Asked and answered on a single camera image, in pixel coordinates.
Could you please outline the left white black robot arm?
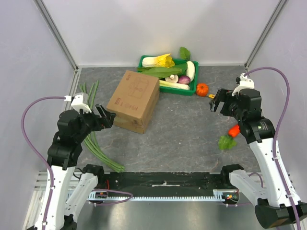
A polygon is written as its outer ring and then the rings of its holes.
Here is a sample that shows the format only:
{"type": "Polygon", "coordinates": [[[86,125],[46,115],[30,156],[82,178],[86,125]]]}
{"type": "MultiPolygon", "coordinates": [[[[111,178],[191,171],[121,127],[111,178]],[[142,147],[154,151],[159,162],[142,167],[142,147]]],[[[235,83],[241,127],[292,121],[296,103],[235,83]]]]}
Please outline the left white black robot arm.
{"type": "Polygon", "coordinates": [[[99,112],[67,110],[59,115],[58,131],[47,151],[47,187],[40,215],[32,230],[75,230],[82,207],[94,188],[105,184],[102,166],[88,164],[77,187],[68,196],[69,184],[82,152],[82,142],[93,131],[111,128],[115,113],[96,105],[99,112]]]}

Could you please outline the brown cardboard express box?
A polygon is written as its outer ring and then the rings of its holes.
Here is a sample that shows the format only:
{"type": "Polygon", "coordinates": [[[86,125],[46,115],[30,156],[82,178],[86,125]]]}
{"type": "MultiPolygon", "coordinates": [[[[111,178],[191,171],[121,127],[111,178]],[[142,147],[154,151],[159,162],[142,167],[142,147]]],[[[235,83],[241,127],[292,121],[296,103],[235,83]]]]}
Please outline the brown cardboard express box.
{"type": "Polygon", "coordinates": [[[159,79],[127,70],[107,110],[116,114],[114,125],[144,134],[159,99],[159,79]]]}

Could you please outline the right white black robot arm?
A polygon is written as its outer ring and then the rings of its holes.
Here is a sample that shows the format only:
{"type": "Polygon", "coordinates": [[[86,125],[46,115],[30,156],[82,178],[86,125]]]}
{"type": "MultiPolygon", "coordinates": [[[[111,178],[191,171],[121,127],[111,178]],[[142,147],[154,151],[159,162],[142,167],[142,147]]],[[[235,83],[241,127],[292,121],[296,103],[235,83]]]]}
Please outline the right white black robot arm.
{"type": "Polygon", "coordinates": [[[264,229],[299,224],[307,217],[307,204],[301,201],[289,179],[272,122],[261,115],[260,92],[242,89],[234,93],[220,88],[210,101],[211,111],[215,112],[220,102],[223,102],[220,113],[237,121],[265,182],[265,187],[261,187],[243,167],[233,164],[222,168],[221,186],[227,189],[234,186],[241,191],[254,206],[257,220],[264,229]]]}

